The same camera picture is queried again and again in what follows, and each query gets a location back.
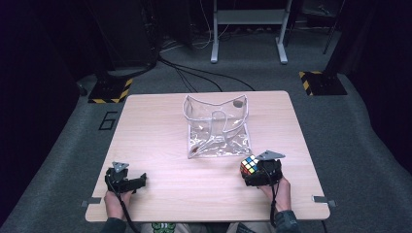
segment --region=clear acrylic box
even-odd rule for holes
[[[246,95],[212,104],[187,96],[184,115],[189,124],[189,154],[194,157],[252,155]]]

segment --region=table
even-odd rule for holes
[[[328,206],[314,203],[324,196],[305,144],[290,96],[285,91],[190,94],[221,103],[245,94],[252,151],[273,150],[282,158],[292,184],[292,208],[298,219],[326,219]],[[102,198],[104,175],[112,162],[129,163],[128,178],[147,173],[147,185],[130,200],[130,216],[138,222],[233,222],[269,220],[270,201],[246,186],[239,172],[242,156],[188,159],[188,123],[184,93],[130,95],[109,147],[92,197]],[[107,219],[103,199],[89,204],[86,220]]]
[[[276,38],[276,47],[282,64],[288,64],[283,44],[292,0],[288,0],[285,9],[275,10],[219,10],[217,0],[214,0],[213,12],[213,47],[211,62],[218,62],[219,52],[219,24],[281,24],[281,32]]]

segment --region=hand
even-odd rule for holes
[[[126,208],[128,208],[130,203],[131,193],[133,191],[128,191],[120,195],[121,200],[124,202]],[[120,201],[113,191],[107,191],[104,197],[104,202],[106,203],[106,213],[107,217],[115,217],[118,219],[124,218],[123,208],[121,207]]]
[[[278,194],[276,195],[276,210],[278,212],[282,211],[290,211],[292,209],[292,202],[291,202],[291,184],[289,183],[286,178],[282,178],[276,183],[273,187],[276,189],[278,188]],[[273,193],[271,186],[259,186],[259,189],[263,191],[263,193],[269,198],[270,201],[273,200]]]

